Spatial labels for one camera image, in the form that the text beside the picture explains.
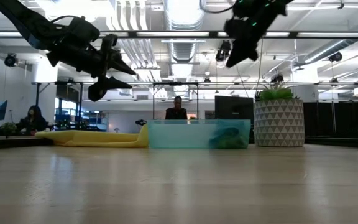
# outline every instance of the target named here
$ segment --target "yellow foam mat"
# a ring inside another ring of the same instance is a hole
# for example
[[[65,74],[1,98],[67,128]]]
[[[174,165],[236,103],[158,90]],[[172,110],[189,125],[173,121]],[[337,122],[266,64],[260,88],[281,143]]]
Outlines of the yellow foam mat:
[[[41,131],[37,138],[46,138],[56,145],[68,147],[147,147],[149,131],[144,125],[139,134],[101,133],[94,131]]]

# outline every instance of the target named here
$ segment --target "transparent container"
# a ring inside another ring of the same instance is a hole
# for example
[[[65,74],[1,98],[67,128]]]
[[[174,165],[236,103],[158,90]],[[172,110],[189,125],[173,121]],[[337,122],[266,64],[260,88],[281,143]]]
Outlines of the transparent container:
[[[246,149],[250,120],[150,120],[152,149]]]

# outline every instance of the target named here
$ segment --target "robotic arm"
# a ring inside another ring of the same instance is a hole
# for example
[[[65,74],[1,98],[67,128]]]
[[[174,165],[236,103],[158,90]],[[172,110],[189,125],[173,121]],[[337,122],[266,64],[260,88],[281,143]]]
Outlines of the robotic arm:
[[[114,77],[106,77],[110,68],[136,74],[122,61],[119,50],[111,48],[117,44],[116,35],[103,37],[100,50],[96,50],[90,43],[99,38],[100,31],[84,17],[62,16],[49,21],[18,0],[0,0],[0,12],[15,25],[33,48],[49,51],[47,57],[52,66],[63,62],[75,67],[77,72],[84,71],[91,74],[92,78],[98,78],[88,89],[92,101],[100,100],[107,90],[132,88]],[[73,18],[68,26],[55,23],[65,17]]]

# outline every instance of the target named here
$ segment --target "white column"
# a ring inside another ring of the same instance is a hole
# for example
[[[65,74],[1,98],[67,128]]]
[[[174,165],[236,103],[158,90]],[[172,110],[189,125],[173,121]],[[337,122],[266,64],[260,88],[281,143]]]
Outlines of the white column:
[[[318,83],[317,67],[314,64],[302,66],[303,70],[292,71],[292,82],[298,83]],[[316,102],[318,100],[318,86],[294,86],[292,88],[294,96],[299,97],[303,102]]]
[[[33,65],[33,82],[55,82],[57,81],[58,68],[52,67],[47,58],[42,58],[40,62]],[[37,85],[34,85],[34,94],[36,93]],[[42,111],[42,116],[48,121],[53,122],[55,116],[55,98],[56,85],[49,85],[39,94],[39,107]]]

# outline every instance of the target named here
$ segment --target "geometric patterned planter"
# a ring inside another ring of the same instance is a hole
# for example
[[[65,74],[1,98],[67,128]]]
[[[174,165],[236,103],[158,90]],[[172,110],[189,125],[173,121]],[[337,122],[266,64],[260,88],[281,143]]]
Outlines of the geometric patterned planter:
[[[303,146],[305,143],[303,101],[279,99],[255,102],[254,135],[257,146]]]

